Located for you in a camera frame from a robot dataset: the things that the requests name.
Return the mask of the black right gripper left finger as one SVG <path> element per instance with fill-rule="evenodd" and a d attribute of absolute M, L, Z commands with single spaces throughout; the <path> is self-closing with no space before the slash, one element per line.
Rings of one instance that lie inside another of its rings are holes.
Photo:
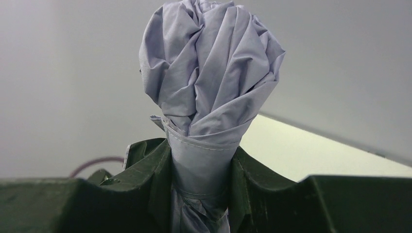
<path fill-rule="evenodd" d="M 3 233 L 168 233 L 171 148 L 165 138 L 130 146 L 126 169 L 89 179 L 2 179 Z"/>

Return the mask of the lavender folding umbrella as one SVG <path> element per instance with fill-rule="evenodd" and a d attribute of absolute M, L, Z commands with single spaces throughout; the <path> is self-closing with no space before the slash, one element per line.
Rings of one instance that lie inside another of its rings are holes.
<path fill-rule="evenodd" d="M 145 93 L 172 156 L 173 233 L 227 233 L 231 160 L 279 80 L 285 51 L 241 5 L 163 4 L 143 34 Z"/>

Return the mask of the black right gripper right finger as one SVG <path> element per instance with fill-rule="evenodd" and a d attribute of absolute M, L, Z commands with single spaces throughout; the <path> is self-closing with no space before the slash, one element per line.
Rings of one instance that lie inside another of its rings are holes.
<path fill-rule="evenodd" d="M 311 175 L 294 182 L 238 148 L 229 224 L 233 233 L 409 233 L 412 181 Z"/>

